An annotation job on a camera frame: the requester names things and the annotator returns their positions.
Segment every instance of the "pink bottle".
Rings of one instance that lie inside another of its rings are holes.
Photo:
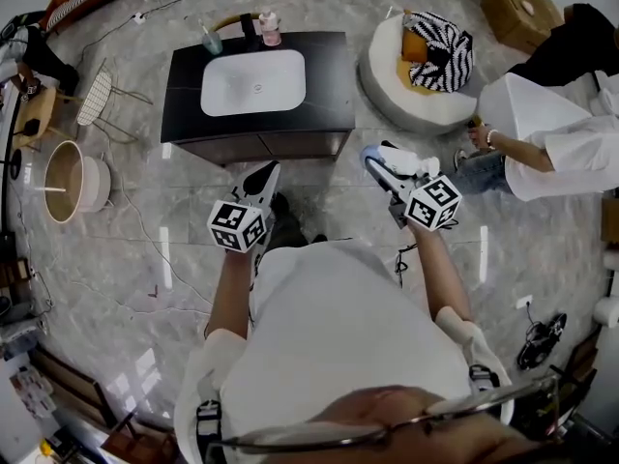
[[[262,40],[267,46],[277,46],[281,43],[280,25],[274,12],[265,10],[260,14],[260,30]]]

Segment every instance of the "white sneaker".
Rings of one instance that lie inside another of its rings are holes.
[[[461,148],[454,153],[454,169],[459,170],[460,164],[463,160],[468,160],[468,155]]]

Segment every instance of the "white sink basin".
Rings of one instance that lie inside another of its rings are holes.
[[[306,97],[306,61],[296,50],[216,58],[202,76],[202,110],[211,117],[292,110]]]

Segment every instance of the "sink vanity cabinet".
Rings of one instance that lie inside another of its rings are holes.
[[[339,32],[283,33],[247,53],[243,38],[211,55],[176,50],[165,92],[162,143],[212,163],[331,158],[355,128],[354,63]]]

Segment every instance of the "cardboard box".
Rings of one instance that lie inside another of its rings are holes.
[[[602,200],[602,240],[619,244],[619,199]]]
[[[531,4],[533,15],[524,2]],[[551,0],[483,0],[482,10],[498,42],[529,54],[550,36],[552,28],[563,24]]]

